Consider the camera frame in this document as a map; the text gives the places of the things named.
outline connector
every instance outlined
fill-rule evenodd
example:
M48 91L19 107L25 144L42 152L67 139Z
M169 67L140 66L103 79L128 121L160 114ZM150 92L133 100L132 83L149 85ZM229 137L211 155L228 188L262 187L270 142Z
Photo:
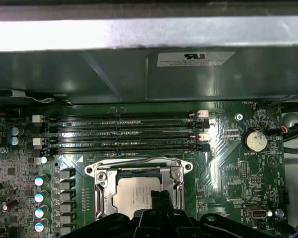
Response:
M244 205L244 208L253 219L263 219L267 217L267 211L258 205Z

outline white sticker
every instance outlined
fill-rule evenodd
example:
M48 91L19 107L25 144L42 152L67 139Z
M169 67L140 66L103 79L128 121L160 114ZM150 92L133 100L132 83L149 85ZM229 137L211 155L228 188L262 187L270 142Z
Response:
M178 52L158 54L157 67L216 66L224 64L235 52Z

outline integrated circuit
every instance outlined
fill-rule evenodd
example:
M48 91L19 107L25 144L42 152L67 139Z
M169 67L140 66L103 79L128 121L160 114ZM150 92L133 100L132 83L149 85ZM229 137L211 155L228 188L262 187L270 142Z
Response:
M243 198L243 186L241 184L228 184L227 189L227 200L241 200Z
M8 175L15 175L15 168L8 168L7 174Z
M24 196L26 196L26 197L33 197L33 190L32 189L26 189L24 191Z

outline screw hole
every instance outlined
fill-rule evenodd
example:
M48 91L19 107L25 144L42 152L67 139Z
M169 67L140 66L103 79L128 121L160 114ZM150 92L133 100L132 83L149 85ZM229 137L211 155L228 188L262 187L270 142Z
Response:
M191 165L189 165L189 164L185 165L185 169L186 170L190 170L191 169Z

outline dimm slot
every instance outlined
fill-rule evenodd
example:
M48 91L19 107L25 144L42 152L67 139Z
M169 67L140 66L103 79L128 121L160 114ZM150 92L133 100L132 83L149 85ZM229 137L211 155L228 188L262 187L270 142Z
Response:
M126 140L126 141L75 141L50 144L50 148L82 148L82 147L117 147L117 146L159 146L159 145L174 145L174 144L193 144L196 140L193 139L163 139L163 140Z
M65 127L65 126L87 126L87 125L139 125L139 124L160 124L160 123L189 123L198 121L195 119L111 119L111 120L75 120L50 122L48 126Z
M159 146L138 146L136 148L125 148L122 146L112 147L83 147L83 148L58 148L57 153L95 152L95 151L141 151L141 150L163 150L163 149L193 149L193 145L159 145Z
M118 128L117 130L112 130L115 132L119 132L119 131L129 131L129 132L133 132L133 131L137 131L137 132L142 132L142 131L187 131L189 132L188 127L183 126L183 127L157 127L157 128ZM108 129L89 129L89 128L61 128L60 130L58 130L58 133L62 133L62 132L110 132Z
M121 136L121 137L129 137L129 136L156 136L156 135L163 135L170 137L174 134L191 134L200 132L199 129L192 129L192 130L154 130L154 131L108 131L108 130L88 130L88 131L80 131L80 132L61 132L61 133L45 133L43 137L51 138L51 137L58 137L58 138L73 138L73 137L82 137L82 136Z
M75 142L79 141L99 141L99 140L151 140L151 139L185 139L190 138L193 135L191 133L168 133L168 134L139 134L139 135L92 135L92 136L79 136L79 133L76 133L73 137L59 137L55 138L59 143L61 142Z
M188 112L182 113L143 113L143 114L106 114L106 115L96 115L96 116L59 116L59 117L50 117L50 119L55 119L56 121L71 121L71 120L86 120L86 119L172 119L172 118L189 118Z
M169 128L169 127L190 127L192 126L191 123L183 122L183 123L148 123L148 124L105 124L105 125L80 125L80 126L60 126L57 127L58 130L81 130L81 129L95 129L95 128L101 128L101 129L113 129L113 128Z

